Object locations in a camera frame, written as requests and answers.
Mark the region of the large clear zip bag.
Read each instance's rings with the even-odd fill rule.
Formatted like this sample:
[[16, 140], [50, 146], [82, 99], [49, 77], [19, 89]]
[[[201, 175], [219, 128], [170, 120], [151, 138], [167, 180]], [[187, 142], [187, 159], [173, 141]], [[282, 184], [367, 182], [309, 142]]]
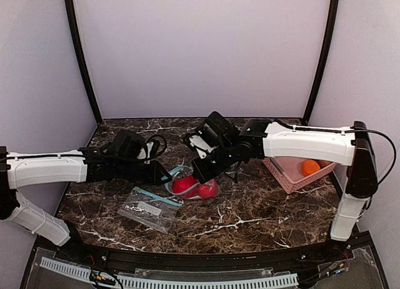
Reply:
[[169, 171], [172, 180], [164, 185], [165, 189], [182, 200], [210, 199], [217, 197], [219, 187], [215, 180], [200, 183], [192, 175], [193, 169], [179, 165]]

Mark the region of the red toy fruit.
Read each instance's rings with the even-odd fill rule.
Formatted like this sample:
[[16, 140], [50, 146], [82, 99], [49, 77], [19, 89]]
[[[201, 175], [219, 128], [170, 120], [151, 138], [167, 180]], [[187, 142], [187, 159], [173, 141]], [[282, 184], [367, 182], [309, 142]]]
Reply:
[[202, 199], [214, 198], [218, 194], [218, 185], [215, 180], [210, 180], [197, 187], [197, 195]]

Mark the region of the brown toy kiwi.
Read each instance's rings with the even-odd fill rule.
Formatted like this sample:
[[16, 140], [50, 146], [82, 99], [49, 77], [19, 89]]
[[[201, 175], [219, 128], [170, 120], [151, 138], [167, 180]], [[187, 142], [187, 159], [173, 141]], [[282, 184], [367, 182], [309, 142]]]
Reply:
[[331, 162], [330, 161], [319, 160], [318, 164], [319, 164], [319, 166], [321, 168], [325, 168], [325, 167], [329, 166], [331, 164]]

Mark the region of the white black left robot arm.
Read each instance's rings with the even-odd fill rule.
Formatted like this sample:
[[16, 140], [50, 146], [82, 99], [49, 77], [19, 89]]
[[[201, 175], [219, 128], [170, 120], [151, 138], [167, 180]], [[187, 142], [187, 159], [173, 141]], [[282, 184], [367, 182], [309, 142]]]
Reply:
[[15, 222], [53, 245], [76, 246], [82, 239], [76, 227], [32, 204], [18, 188], [48, 183], [96, 183], [126, 180], [139, 186], [159, 186], [172, 176], [157, 160], [166, 139], [148, 139], [121, 129], [111, 142], [60, 153], [10, 153], [1, 147], [1, 219]]

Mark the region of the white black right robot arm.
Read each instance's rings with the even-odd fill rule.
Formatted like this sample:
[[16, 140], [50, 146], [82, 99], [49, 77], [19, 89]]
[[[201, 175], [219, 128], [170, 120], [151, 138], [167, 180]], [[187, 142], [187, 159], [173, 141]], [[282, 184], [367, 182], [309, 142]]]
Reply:
[[213, 112], [184, 140], [198, 153], [192, 161], [192, 175], [200, 183], [251, 159], [295, 157], [347, 166], [347, 185], [329, 235], [334, 241], [347, 241], [367, 200], [383, 181], [378, 177], [371, 133], [385, 137], [360, 121], [341, 128], [318, 128], [250, 119], [238, 129]]

